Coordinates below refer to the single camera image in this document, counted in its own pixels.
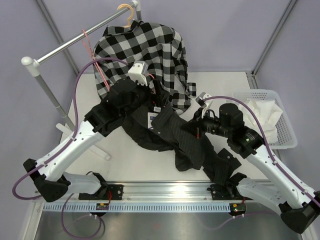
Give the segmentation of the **black pinstripe shirt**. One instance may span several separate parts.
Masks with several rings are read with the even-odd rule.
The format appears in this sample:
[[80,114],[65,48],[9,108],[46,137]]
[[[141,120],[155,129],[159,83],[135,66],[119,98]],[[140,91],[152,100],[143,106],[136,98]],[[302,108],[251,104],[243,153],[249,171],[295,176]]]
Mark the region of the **black pinstripe shirt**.
[[216,152],[206,135],[197,139],[182,130],[186,123],[173,109],[169,94],[161,92],[164,106],[154,120],[148,122],[148,114],[153,112],[153,101],[143,101],[141,93],[126,93],[123,97],[127,114],[122,128],[140,147],[151,151],[175,152],[175,167],[184,172],[202,169],[215,184],[224,186],[241,166],[238,159],[226,149]]

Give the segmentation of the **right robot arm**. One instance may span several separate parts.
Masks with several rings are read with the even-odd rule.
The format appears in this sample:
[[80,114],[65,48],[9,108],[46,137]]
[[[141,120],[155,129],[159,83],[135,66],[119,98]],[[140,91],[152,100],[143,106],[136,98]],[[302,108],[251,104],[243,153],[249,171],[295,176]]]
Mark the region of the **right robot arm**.
[[243,113],[236,104],[221,105],[219,116],[214,117],[203,106],[182,129],[197,138],[203,133],[225,137],[233,152],[258,168],[276,187],[273,190],[238,173],[237,181],[226,186],[230,198],[242,196],[264,205],[298,234],[302,234],[320,215],[320,193],[290,171],[259,133],[245,126]]

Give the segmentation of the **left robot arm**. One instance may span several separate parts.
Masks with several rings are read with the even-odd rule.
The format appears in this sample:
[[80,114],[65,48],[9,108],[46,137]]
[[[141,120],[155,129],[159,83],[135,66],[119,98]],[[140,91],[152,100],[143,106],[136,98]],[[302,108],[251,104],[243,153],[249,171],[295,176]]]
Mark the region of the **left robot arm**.
[[94,106],[74,130],[48,155],[24,162],[40,196],[48,203],[67,194],[79,194],[89,200],[101,200],[108,194],[107,181],[96,172],[88,175],[67,173],[67,168],[91,146],[119,128],[126,117],[144,104],[164,105],[163,90],[153,79],[154,90],[129,78],[123,78],[110,88],[107,97]]

